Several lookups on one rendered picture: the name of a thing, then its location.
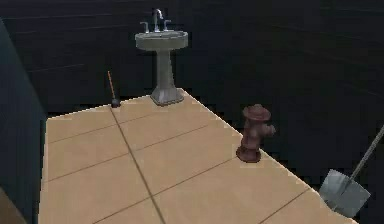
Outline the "dark red fire hydrant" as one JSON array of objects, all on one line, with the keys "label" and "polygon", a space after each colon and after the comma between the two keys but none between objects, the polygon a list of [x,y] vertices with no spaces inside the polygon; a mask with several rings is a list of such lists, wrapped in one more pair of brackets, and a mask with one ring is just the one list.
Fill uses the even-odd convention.
[{"label": "dark red fire hydrant", "polygon": [[236,156],[246,163],[257,163],[261,159],[260,146],[265,137],[273,136],[276,128],[268,125],[271,113],[261,104],[254,104],[243,109],[245,124],[241,145],[236,150]]}]

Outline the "silver sink faucet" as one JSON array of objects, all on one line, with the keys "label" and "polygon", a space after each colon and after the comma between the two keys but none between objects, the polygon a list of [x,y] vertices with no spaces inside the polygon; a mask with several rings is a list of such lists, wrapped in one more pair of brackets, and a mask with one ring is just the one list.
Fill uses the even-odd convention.
[{"label": "silver sink faucet", "polygon": [[[164,19],[163,12],[160,9],[155,9],[153,11],[153,25],[154,25],[153,31],[155,33],[160,31],[159,21],[163,20],[163,19]],[[149,23],[148,22],[141,21],[140,24],[144,26],[144,32],[145,33],[149,33],[150,32],[150,30],[149,30]]]}]

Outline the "grey metal shovel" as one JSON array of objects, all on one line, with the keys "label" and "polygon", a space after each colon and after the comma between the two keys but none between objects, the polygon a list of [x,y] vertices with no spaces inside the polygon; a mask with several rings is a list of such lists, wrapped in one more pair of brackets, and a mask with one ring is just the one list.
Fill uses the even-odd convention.
[{"label": "grey metal shovel", "polygon": [[332,211],[347,218],[354,218],[370,198],[371,193],[355,179],[383,136],[384,125],[350,176],[334,169],[329,170],[318,193]]}]

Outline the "grey pedestal sink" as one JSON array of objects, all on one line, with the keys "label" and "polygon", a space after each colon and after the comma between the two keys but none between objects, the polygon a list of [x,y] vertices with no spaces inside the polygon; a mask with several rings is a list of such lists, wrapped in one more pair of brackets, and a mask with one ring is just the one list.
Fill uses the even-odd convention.
[{"label": "grey pedestal sink", "polygon": [[136,47],[156,53],[157,84],[150,98],[158,106],[178,103],[184,99],[175,87],[170,52],[188,46],[188,33],[185,31],[161,31],[138,33]]}]

